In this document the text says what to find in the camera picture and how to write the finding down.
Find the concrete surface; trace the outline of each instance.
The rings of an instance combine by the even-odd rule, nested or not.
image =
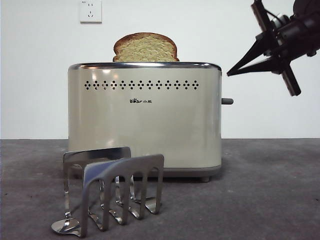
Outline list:
[[[164,180],[159,215],[111,220],[88,240],[320,239],[320,139],[224,139],[211,182]],[[52,232],[64,218],[67,140],[1,141],[1,239],[78,239]]]

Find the toast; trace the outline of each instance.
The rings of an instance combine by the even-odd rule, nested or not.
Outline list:
[[[178,62],[177,46],[167,36],[138,32],[119,39],[113,62]]]

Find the stainless steel toaster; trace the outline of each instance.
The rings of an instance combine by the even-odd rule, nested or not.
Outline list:
[[[68,70],[70,151],[163,154],[165,177],[221,168],[221,68],[204,62],[83,63]]]

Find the electrical socket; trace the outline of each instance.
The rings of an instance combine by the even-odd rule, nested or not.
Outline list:
[[[80,23],[101,24],[102,2],[101,0],[82,0],[79,6]]]

